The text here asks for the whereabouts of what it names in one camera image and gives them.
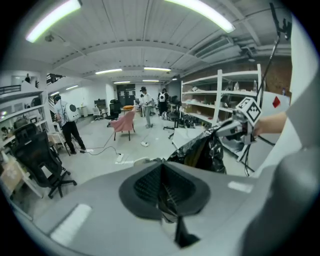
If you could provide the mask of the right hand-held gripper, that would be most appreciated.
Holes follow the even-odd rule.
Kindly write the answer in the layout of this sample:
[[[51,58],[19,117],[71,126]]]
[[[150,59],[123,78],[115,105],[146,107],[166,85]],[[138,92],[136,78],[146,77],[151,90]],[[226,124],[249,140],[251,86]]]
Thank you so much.
[[[245,97],[233,110],[232,119],[228,119],[215,131],[218,137],[240,135],[244,145],[255,141],[253,133],[262,110],[252,97]]]

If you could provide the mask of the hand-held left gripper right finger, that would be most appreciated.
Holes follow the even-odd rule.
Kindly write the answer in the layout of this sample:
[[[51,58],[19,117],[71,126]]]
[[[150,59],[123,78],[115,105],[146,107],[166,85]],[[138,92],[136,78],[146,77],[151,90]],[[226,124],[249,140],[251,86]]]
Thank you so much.
[[[210,199],[183,218],[197,241],[176,256],[290,256],[303,250],[318,201],[318,149],[306,148],[267,166],[258,178],[221,175],[183,166],[206,182]]]

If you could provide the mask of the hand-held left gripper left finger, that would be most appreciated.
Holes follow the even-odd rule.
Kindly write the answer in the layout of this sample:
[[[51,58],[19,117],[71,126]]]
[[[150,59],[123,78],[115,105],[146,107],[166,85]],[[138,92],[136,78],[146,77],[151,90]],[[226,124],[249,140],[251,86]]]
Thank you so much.
[[[35,221],[38,242],[56,256],[185,256],[159,219],[132,214],[121,185],[161,164],[151,162],[95,177],[76,187]]]

